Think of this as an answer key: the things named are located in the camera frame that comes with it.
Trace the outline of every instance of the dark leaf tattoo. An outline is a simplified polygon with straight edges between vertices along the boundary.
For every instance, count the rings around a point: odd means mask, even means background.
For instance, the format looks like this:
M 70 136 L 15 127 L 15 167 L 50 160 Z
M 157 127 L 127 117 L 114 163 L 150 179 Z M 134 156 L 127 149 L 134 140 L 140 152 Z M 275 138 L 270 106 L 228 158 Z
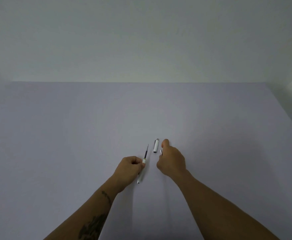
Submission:
M 107 199 L 108 199 L 108 203 L 109 203 L 109 205 L 111 206 L 111 200 L 110 200 L 108 194 L 106 194 L 105 191 L 102 191 L 101 193 L 102 193 L 105 197 L 107 197 Z
M 78 239 L 80 240 L 97 240 L 100 232 L 104 226 L 108 214 L 101 214 L 100 216 L 94 216 L 93 220 L 85 224 L 80 233 Z

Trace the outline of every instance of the person's right hand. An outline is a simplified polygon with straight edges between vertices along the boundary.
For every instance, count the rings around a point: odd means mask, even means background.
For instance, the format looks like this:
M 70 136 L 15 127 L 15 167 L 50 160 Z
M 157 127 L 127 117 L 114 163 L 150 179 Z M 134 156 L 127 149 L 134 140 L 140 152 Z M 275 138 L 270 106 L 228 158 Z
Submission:
M 159 156 L 157 168 L 174 180 L 187 171 L 185 158 L 177 148 L 169 145 L 168 139 L 163 140 L 162 148 L 163 154 Z

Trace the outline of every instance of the person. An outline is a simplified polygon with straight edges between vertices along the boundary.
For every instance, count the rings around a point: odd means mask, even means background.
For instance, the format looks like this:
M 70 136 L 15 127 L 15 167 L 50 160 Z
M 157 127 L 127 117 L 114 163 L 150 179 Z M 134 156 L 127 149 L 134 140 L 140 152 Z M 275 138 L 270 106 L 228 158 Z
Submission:
M 236 205 L 196 180 L 186 169 L 183 155 L 169 145 L 168 139 L 162 142 L 162 148 L 157 168 L 180 188 L 205 240 L 278 239 Z M 124 157 L 88 201 L 45 239 L 98 239 L 116 195 L 135 180 L 144 166 L 138 157 Z

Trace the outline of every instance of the white pen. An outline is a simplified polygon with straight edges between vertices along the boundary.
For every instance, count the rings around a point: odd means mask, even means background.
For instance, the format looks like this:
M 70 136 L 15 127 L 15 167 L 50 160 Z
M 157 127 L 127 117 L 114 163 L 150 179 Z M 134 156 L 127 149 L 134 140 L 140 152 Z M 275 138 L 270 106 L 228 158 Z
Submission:
M 145 157 L 143 159 L 143 163 L 146 164 L 146 156 L 147 156 L 147 152 L 148 152 L 148 146 L 147 146 L 147 149 L 146 149 L 146 153 L 145 153 Z M 141 170 L 141 172 L 138 174 L 138 179 L 137 179 L 137 183 L 139 184 L 140 183 L 140 180 L 143 178 L 143 170 Z

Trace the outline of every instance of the white table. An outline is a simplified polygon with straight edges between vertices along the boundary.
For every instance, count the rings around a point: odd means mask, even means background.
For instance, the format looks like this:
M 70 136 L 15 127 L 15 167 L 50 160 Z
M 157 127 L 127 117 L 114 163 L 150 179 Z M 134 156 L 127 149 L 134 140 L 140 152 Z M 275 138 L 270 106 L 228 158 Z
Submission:
M 100 239 L 197 239 L 191 212 L 156 168 L 170 139 L 200 181 L 292 239 L 292 121 L 262 83 L 14 82 L 0 102 L 0 239 L 42 239 L 125 156 L 142 183 L 113 204 Z

